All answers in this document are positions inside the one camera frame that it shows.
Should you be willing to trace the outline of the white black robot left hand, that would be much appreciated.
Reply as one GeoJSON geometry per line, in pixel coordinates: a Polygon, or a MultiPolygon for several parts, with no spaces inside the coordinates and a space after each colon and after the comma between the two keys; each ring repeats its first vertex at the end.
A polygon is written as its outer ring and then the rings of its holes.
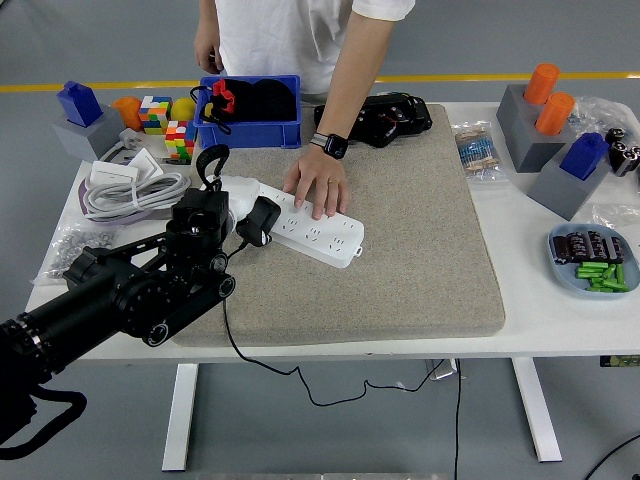
{"type": "Polygon", "coordinates": [[[223,175],[222,189],[229,194],[229,211],[235,222],[243,220],[254,208],[260,194],[260,182],[254,178],[223,175]]]}

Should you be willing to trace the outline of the person's left hand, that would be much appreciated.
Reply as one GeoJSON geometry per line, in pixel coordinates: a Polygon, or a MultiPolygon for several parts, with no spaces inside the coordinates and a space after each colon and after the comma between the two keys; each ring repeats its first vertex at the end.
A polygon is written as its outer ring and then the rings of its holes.
{"type": "Polygon", "coordinates": [[[292,164],[282,190],[294,196],[300,208],[310,192],[314,193],[311,217],[320,220],[344,214],[350,204],[350,188],[340,160],[330,157],[317,145],[310,145],[292,164]]]}

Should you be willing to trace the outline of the person's right hand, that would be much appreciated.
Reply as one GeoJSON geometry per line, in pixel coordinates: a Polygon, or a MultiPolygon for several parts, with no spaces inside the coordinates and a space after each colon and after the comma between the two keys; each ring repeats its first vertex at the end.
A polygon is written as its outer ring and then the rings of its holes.
{"type": "Polygon", "coordinates": [[[220,54],[219,27],[215,22],[199,22],[194,39],[194,54],[198,66],[203,71],[219,74],[224,70],[220,54]]]}

